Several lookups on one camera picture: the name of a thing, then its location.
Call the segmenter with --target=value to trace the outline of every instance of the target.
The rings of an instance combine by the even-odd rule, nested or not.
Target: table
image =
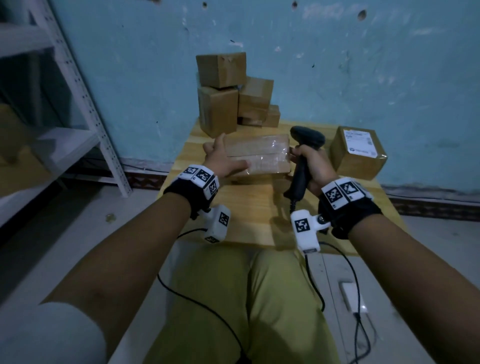
[[[302,125],[316,129],[326,137],[325,148],[328,149],[335,136],[337,125],[316,124],[281,120],[278,128],[254,127],[238,125],[236,136],[259,136],[273,134],[289,134],[294,125]],[[202,144],[212,141],[197,123],[192,128],[190,136],[185,142],[182,151],[178,155],[173,167],[168,174],[159,196],[170,185],[171,181],[190,164],[202,164],[205,153]],[[295,140],[290,138],[291,146],[295,146]],[[375,203],[382,212],[403,230],[406,226],[393,207],[376,179],[372,181],[359,180],[374,197]],[[278,250],[293,249],[296,246],[295,238],[290,223],[289,203],[283,197],[283,192],[289,187],[290,182],[281,175],[249,176],[242,179],[224,179],[220,181],[222,186],[215,197],[213,205],[224,204],[231,211],[231,219],[228,225],[226,243],[246,244],[275,248]],[[302,201],[297,203],[297,210],[307,209],[312,215],[317,214],[318,198],[307,191]],[[200,227],[200,221],[189,220],[183,231]],[[320,241],[333,244],[347,255],[358,255],[355,248],[348,240],[339,240],[331,233],[328,235],[318,234]],[[185,238],[199,240],[195,233],[186,235]],[[329,247],[322,246],[323,253],[337,252]]]

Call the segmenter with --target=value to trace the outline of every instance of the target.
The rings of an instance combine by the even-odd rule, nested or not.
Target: hand
[[[219,178],[241,172],[250,166],[249,161],[232,160],[227,157],[223,138],[225,138],[225,133],[216,137],[213,143],[204,143],[206,153],[204,166],[211,169]]]
[[[327,153],[323,149],[316,151],[309,146],[296,146],[295,148],[290,148],[290,153],[290,159],[293,163],[297,163],[299,156],[306,157],[308,169],[312,175],[308,189],[315,196],[319,196],[322,193],[322,187],[339,178],[328,159]]]

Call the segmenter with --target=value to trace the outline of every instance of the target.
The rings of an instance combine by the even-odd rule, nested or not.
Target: white shelving unit
[[[52,173],[52,179],[43,185],[1,197],[0,226],[96,145],[99,145],[121,194],[128,197],[132,192],[48,1],[25,0],[25,4],[36,25],[0,24],[0,58],[23,53],[32,56],[31,60],[33,62],[30,64],[32,68],[30,72],[33,90],[31,97],[34,107],[37,108],[35,114],[38,116],[41,114],[38,106],[40,77],[36,52],[53,48],[55,61],[70,88],[75,103],[85,118],[89,130],[45,128],[41,126],[32,128],[36,137],[32,143],[32,149]]]

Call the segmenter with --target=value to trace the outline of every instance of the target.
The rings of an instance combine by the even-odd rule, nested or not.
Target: pants
[[[253,363],[339,363],[336,346],[298,251],[208,245],[173,278],[173,289],[222,316]],[[206,309],[175,296],[144,363],[236,363],[240,348]]]

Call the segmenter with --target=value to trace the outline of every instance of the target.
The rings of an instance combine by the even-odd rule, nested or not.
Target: shelf
[[[32,148],[52,173],[52,179],[40,186],[1,197],[0,226],[99,143],[98,136],[89,130],[41,127],[34,128],[33,134],[36,140]]]
[[[38,26],[0,23],[0,58],[52,46],[48,34]]]

